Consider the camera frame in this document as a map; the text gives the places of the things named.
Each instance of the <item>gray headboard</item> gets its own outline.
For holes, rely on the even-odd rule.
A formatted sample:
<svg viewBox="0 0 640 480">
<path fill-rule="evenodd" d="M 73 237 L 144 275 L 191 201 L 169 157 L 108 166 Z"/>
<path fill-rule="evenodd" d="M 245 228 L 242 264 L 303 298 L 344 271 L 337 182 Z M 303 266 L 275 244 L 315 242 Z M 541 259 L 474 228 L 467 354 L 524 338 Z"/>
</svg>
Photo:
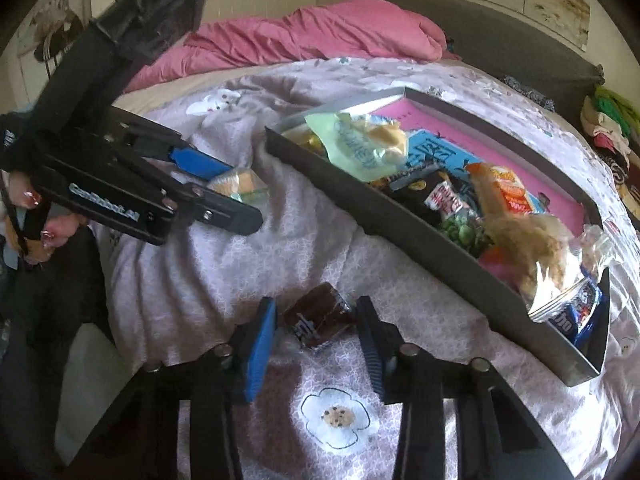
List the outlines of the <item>gray headboard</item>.
<svg viewBox="0 0 640 480">
<path fill-rule="evenodd" d="M 602 67 L 523 21 L 466 0 L 387 0 L 437 23 L 462 61 L 501 78 L 511 75 L 556 103 L 556 112 L 581 131 L 585 95 L 603 84 Z"/>
</svg>

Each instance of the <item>blue snack package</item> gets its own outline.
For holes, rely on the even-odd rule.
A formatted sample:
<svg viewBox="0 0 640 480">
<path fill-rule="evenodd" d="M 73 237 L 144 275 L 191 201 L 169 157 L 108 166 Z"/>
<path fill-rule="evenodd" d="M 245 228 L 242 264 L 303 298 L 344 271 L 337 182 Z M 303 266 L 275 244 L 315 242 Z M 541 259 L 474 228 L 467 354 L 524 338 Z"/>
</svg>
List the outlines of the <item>blue snack package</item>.
<svg viewBox="0 0 640 480">
<path fill-rule="evenodd" d="M 598 316 L 598 306 L 603 294 L 597 283 L 583 269 L 586 280 L 571 301 L 567 301 L 564 309 L 549 321 L 571 343 L 578 346 L 591 333 Z"/>
</svg>

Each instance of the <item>cardboard box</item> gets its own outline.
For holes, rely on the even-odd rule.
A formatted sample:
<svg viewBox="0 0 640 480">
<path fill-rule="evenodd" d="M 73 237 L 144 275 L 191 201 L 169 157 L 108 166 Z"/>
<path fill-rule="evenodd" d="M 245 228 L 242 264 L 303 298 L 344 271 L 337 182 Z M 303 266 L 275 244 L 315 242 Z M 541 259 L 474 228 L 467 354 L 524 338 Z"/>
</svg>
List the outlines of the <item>cardboard box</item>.
<svg viewBox="0 0 640 480">
<path fill-rule="evenodd" d="M 337 206 L 350 213 L 364 231 L 394 243 L 409 257 L 427 269 L 462 298 L 480 310 L 492 330 L 527 349 L 567 386 L 575 386 L 597 377 L 609 333 L 609 300 L 604 300 L 593 333 L 584 347 L 576 348 L 550 323 L 529 319 L 519 294 L 484 270 L 475 259 L 443 237 L 431 225 L 409 212 L 388 196 L 363 184 L 290 140 L 306 130 L 305 116 L 321 112 L 348 111 L 372 113 L 407 98 L 421 110 L 491 147 L 500 156 L 567 194 L 584 208 L 584 222 L 602 226 L 593 200 L 561 170 L 522 142 L 461 108 L 411 88 L 362 94 L 313 108 L 291 116 L 267 128 L 267 150 L 307 176 Z M 609 296 L 609 272 L 600 282 Z"/>
</svg>

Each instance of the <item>screw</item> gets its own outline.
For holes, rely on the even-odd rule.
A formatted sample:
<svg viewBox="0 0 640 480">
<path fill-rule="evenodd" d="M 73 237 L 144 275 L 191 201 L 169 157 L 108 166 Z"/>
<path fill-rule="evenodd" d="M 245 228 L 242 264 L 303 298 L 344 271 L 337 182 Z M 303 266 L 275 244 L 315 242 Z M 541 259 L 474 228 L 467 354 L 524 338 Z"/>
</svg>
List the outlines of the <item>screw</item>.
<svg viewBox="0 0 640 480">
<path fill-rule="evenodd" d="M 217 357 L 229 357 L 231 354 L 233 354 L 233 352 L 234 350 L 231 348 L 231 346 L 226 343 L 216 345 L 213 348 L 213 353 Z"/>
<path fill-rule="evenodd" d="M 178 209 L 178 205 L 175 202 L 175 200 L 171 200 L 169 197 L 165 196 L 162 199 L 162 204 L 164 205 L 165 208 L 167 208 L 169 211 L 175 211 L 176 209 Z"/>
<path fill-rule="evenodd" d="M 420 353 L 420 347 L 413 343 L 404 343 L 400 346 L 400 353 L 405 357 L 416 357 Z"/>
<path fill-rule="evenodd" d="M 147 361 L 142 365 L 142 369 L 148 374 L 155 374 L 162 368 L 162 361 Z"/>
<path fill-rule="evenodd" d="M 471 367 L 478 372 L 488 372 L 491 369 L 491 363 L 481 357 L 471 360 Z"/>
</svg>

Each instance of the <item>pink comforter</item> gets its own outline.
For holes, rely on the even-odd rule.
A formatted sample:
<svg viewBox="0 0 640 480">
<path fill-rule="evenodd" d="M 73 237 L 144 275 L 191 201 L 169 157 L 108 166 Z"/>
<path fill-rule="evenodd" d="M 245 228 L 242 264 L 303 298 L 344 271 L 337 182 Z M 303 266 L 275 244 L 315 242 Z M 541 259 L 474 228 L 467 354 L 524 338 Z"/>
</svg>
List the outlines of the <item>pink comforter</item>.
<svg viewBox="0 0 640 480">
<path fill-rule="evenodd" d="M 436 61 L 444 32 L 428 18 L 385 0 L 347 0 L 305 7 L 283 18 L 236 18 L 203 24 L 133 78 L 126 92 L 187 75 L 332 57 Z"/>
</svg>

